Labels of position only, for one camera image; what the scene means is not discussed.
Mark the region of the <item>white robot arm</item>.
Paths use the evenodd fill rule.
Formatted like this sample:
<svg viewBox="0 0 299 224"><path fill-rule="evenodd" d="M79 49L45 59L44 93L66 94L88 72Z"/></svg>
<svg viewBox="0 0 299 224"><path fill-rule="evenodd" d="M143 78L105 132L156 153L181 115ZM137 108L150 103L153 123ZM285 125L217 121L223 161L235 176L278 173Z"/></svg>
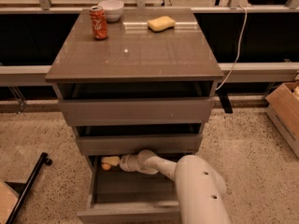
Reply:
<svg viewBox="0 0 299 224"><path fill-rule="evenodd" d="M223 177L196 155L174 162L144 149L136 155L104 157L101 165L104 170L120 166L125 172L168 177L175 183L182 224L231 224L222 200L227 190Z"/></svg>

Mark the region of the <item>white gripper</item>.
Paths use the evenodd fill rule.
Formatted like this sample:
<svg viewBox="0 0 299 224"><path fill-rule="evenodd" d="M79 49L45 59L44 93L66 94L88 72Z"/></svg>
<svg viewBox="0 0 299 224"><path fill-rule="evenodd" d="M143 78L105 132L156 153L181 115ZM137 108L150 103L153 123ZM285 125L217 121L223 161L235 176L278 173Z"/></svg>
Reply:
<svg viewBox="0 0 299 224"><path fill-rule="evenodd" d="M109 164L111 166L118 166L125 172L135 172L137 159L136 155L124 155L121 158L119 156L103 157L102 163Z"/></svg>

